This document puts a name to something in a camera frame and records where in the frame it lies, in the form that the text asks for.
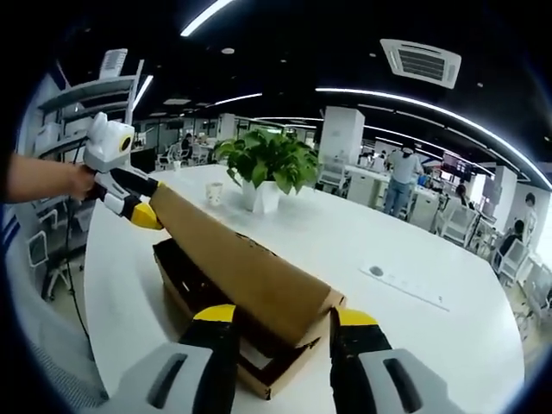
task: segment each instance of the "human hand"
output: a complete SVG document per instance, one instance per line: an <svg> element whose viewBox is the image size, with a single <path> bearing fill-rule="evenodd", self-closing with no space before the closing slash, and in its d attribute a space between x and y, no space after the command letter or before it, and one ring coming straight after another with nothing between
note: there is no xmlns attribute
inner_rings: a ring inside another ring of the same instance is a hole
<svg viewBox="0 0 552 414"><path fill-rule="evenodd" d="M69 195L77 200L84 200L92 187L94 187L94 172L84 164L72 165Z"/></svg>

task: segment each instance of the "white pot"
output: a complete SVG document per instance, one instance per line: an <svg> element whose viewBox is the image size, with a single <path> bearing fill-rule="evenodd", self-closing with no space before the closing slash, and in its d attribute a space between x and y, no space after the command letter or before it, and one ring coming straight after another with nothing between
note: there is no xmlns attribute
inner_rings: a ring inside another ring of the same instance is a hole
<svg viewBox="0 0 552 414"><path fill-rule="evenodd" d="M255 189L253 183L243 181L243 203L245 208L253 213L266 214L278 209L279 197L282 191L274 181L264 181Z"/></svg>

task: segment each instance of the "paper cup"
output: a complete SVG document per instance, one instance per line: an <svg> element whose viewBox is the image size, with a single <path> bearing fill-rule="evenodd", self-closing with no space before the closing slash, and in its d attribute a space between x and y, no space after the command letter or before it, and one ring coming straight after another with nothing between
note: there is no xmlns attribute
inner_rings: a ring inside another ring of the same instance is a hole
<svg viewBox="0 0 552 414"><path fill-rule="evenodd" d="M213 207L221 204L223 194L223 183L209 183L205 186L207 202Z"/></svg>

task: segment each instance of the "potted plant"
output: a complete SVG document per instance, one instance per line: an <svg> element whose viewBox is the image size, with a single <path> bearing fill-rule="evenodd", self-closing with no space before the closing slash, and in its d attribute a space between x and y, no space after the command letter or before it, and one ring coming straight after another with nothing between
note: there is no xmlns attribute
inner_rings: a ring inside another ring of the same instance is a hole
<svg viewBox="0 0 552 414"><path fill-rule="evenodd" d="M294 135L249 131L241 138L219 142L215 158L227 159L228 175L242 188L246 208L255 212L276 210L281 192L299 193L318 175L316 154Z"/></svg>

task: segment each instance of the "black ceiling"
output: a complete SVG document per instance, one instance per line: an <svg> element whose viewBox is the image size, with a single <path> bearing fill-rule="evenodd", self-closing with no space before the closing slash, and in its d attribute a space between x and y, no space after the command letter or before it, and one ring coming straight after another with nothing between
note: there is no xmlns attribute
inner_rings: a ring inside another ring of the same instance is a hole
<svg viewBox="0 0 552 414"><path fill-rule="evenodd" d="M126 47L124 71L145 59L144 74L154 81L135 119L154 112L213 117L321 117L327 105L356 107L366 124L416 136L446 147L474 162L502 163L496 151L525 173L534 185L545 183L526 163L478 129L409 103L381 97L315 92L317 87L383 91L411 97L453 111L484 126L530 160L552 161L552 58L541 48L545 10L508 2L375 2L340 0L235 0L190 37L186 24L214 0L170 0L139 10L111 6L91 16L61 51L60 63L72 84L97 78L104 52ZM380 39L415 41L462 57L455 88L393 75ZM222 54L225 47L235 53ZM262 92L234 103L224 99ZM163 103L170 97L190 102ZM412 116L359 107L371 105L421 116L480 141L474 144ZM367 137L375 131L366 130ZM394 141L399 135L377 132ZM431 152L435 149L423 146Z"/></svg>

